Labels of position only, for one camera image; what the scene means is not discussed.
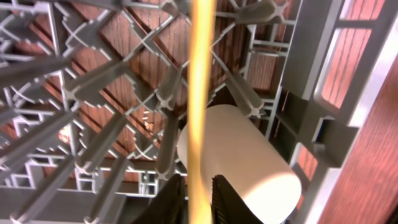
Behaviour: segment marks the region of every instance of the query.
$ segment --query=wooden surface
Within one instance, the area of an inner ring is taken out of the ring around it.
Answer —
[[[354,8],[349,11],[348,19],[370,19],[377,17],[377,9],[383,1],[375,0],[353,0]],[[81,13],[81,16],[88,19],[95,19],[102,9],[74,4]],[[218,11],[233,12],[233,8],[227,1],[218,1]],[[139,19],[143,26],[150,29],[159,25],[166,17],[166,13],[149,9],[134,9],[133,16]],[[232,22],[230,19],[216,20],[215,37]],[[36,22],[30,27],[40,34],[46,43],[51,44],[51,35],[48,20],[39,16]],[[187,46],[189,41],[189,25],[182,18],[163,30],[157,38],[157,43],[173,61],[180,65],[188,58]],[[232,33],[224,36],[215,46],[216,53],[226,62],[232,72],[239,68],[241,51],[245,41],[246,30],[243,26],[237,26]],[[256,37],[261,39],[267,32],[266,27],[259,27]],[[101,38],[118,53],[120,57],[128,54],[139,41],[135,34],[129,30],[127,20],[120,14],[114,16],[101,30]],[[328,76],[326,87],[323,92],[325,99],[339,107],[345,96],[346,89],[351,81],[352,74],[358,62],[358,56],[363,51],[364,44],[370,33],[363,30],[346,30],[341,33],[337,43],[333,64],[333,71]],[[284,27],[281,27],[277,34],[277,40],[284,38]],[[37,47],[29,44],[20,44],[18,51],[31,55],[44,54]],[[74,58],[73,66],[84,74],[101,64],[106,59],[102,54],[93,49],[83,49]],[[274,74],[276,58],[265,56],[253,56],[249,70],[248,82],[258,93],[268,93]],[[134,57],[129,66],[137,73],[144,82],[151,88],[155,88],[164,78],[166,66],[144,50]],[[210,88],[216,87],[223,81],[225,75],[217,62],[211,70]],[[359,136],[346,167],[337,183],[331,199],[324,211],[320,223],[384,223],[389,214],[398,204],[398,59],[392,68],[369,118]],[[60,86],[56,80],[51,79],[46,88],[57,97],[60,97]],[[126,111],[130,106],[137,103],[132,87],[125,78],[121,77],[112,82],[101,94],[119,111]],[[186,108],[187,89],[181,85],[177,100],[177,111],[181,112]],[[233,99],[229,91],[222,89],[212,102],[212,105],[229,103]],[[80,110],[81,118],[95,131],[99,131],[110,119],[111,114],[103,108],[90,108],[83,105]],[[158,113],[150,113],[148,120],[144,121],[144,110],[138,110],[132,114],[129,120],[139,127],[145,135],[150,136],[164,126],[164,119]],[[2,127],[14,135],[11,124]],[[114,147],[123,154],[134,150],[133,135],[124,130]],[[315,171],[317,162],[313,157],[302,150],[299,157],[299,164],[311,177]],[[137,177],[126,177],[125,180],[136,181]]]

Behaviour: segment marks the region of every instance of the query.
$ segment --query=wooden floor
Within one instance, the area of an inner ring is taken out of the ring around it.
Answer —
[[[377,14],[374,8],[380,7],[382,1],[356,0],[355,8],[349,12],[351,19],[369,19]],[[74,4],[81,13],[82,18],[95,19],[102,9],[82,4]],[[232,12],[233,8],[227,1],[218,1],[218,11]],[[150,9],[134,9],[132,15],[142,22],[148,29],[157,27],[167,14]],[[217,18],[215,37],[227,27],[232,20]],[[31,29],[40,34],[49,45],[51,35],[48,20],[39,16]],[[157,43],[173,62],[181,65],[188,59],[189,25],[184,19],[178,18],[168,28],[160,33]],[[261,38],[264,30],[259,29]],[[370,32],[366,30],[344,30],[338,42],[333,69],[328,75],[326,87],[323,92],[325,99],[339,107],[345,96],[346,89],[351,81],[353,71],[358,62],[358,57],[363,51],[364,44]],[[232,72],[238,71],[241,52],[245,41],[246,28],[237,26],[231,33],[224,36],[222,41],[215,46],[215,52],[226,62]],[[281,29],[277,39],[282,40],[284,31]],[[129,24],[122,15],[114,16],[101,30],[101,38],[123,58],[132,50],[139,40],[129,29]],[[21,43],[17,50],[31,55],[43,55],[38,47]],[[275,58],[253,56],[249,70],[248,82],[258,93],[267,93],[271,86]],[[80,74],[90,71],[106,62],[105,57],[96,50],[83,49],[73,59],[73,66]],[[130,69],[137,73],[151,88],[155,88],[164,78],[167,67],[159,58],[144,50],[129,62]],[[211,69],[210,88],[215,88],[224,79],[220,65],[216,62]],[[331,199],[325,209],[320,223],[384,223],[392,210],[398,204],[398,58],[376,100],[374,108],[359,136],[353,152],[343,170]],[[60,98],[60,86],[56,80],[49,80],[46,88]],[[131,85],[124,78],[118,78],[104,89],[101,94],[118,110],[126,111],[137,103]],[[177,100],[177,111],[181,113],[187,106],[187,89],[181,85]],[[232,103],[233,99],[225,88],[215,98],[213,104]],[[95,131],[99,131],[110,119],[111,113],[103,108],[90,108],[83,105],[80,110],[81,118]],[[143,120],[144,109],[138,110],[129,118],[139,127],[145,135],[150,136],[164,126],[164,120],[158,113],[150,113],[147,120]],[[12,126],[3,127],[9,133]],[[123,154],[134,150],[132,134],[124,130],[114,147]],[[302,151],[299,163],[310,177],[315,170],[317,162],[309,153]]]

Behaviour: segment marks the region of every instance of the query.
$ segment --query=blurry yellow object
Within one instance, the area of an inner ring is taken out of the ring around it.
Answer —
[[[209,192],[205,190],[201,181],[200,158],[210,79],[210,45],[213,40],[215,3],[213,0],[194,0],[191,10],[192,31],[188,76],[189,223],[211,223]]]

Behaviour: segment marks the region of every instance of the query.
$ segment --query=yellow strip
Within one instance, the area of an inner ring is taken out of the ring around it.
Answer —
[[[200,175],[205,108],[210,79],[210,45],[214,31],[214,0],[194,0],[190,41],[188,92],[189,223],[211,223],[209,195]]]

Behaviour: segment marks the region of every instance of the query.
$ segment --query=yellow stick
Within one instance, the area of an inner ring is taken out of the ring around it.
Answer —
[[[189,223],[211,223],[209,192],[200,175],[203,128],[210,79],[210,45],[214,31],[214,0],[194,0],[190,41],[188,92],[188,207]]]

